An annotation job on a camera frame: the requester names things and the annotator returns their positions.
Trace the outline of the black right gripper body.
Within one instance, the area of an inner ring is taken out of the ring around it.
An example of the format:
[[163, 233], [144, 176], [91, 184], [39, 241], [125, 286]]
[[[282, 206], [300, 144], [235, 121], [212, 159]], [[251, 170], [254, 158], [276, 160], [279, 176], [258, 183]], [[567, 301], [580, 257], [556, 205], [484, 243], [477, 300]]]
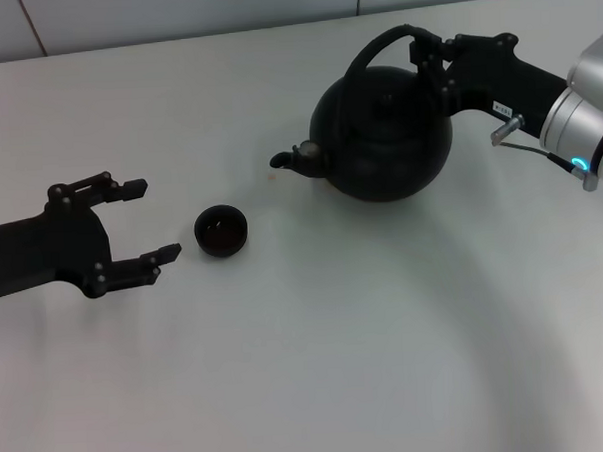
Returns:
[[447, 116], [479, 110], [507, 122], [523, 117], [521, 130], [538, 138], [547, 115], [567, 88], [565, 79], [520, 60], [519, 39], [508, 33], [492, 38], [458, 35], [443, 44], [450, 65], [442, 84]]

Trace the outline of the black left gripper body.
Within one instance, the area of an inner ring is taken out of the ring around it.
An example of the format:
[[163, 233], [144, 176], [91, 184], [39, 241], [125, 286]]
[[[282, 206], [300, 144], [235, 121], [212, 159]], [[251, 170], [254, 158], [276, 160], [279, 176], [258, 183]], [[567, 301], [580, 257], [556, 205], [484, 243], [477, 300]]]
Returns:
[[35, 217], [0, 225], [0, 297], [52, 282], [68, 282], [89, 298], [108, 292], [108, 236], [93, 206], [111, 184], [55, 184]]

